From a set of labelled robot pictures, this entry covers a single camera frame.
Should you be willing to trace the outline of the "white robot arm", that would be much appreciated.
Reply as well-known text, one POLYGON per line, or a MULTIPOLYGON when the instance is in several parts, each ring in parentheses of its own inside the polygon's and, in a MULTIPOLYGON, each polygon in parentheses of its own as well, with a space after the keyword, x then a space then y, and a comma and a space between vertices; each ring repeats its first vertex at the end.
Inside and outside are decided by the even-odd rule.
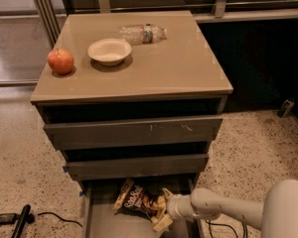
POLYGON ((219 195, 207 188, 195 188, 190 194, 173 194, 164 188, 163 214, 154 224, 164 230, 176 219, 217 219, 229 216, 261 232, 261 238, 298 238, 298 180, 275 184, 263 202, 219 195))

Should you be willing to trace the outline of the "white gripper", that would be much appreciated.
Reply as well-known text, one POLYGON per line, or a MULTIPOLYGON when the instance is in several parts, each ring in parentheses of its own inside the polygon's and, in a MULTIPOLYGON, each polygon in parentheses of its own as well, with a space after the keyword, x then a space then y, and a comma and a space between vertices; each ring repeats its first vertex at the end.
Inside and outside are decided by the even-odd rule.
POLYGON ((193 219, 193 207, 188 195, 174 194, 166 187, 162 188, 164 197, 167 199, 167 212, 161 215, 154 223, 153 229, 160 232, 173 223, 173 219, 193 219))

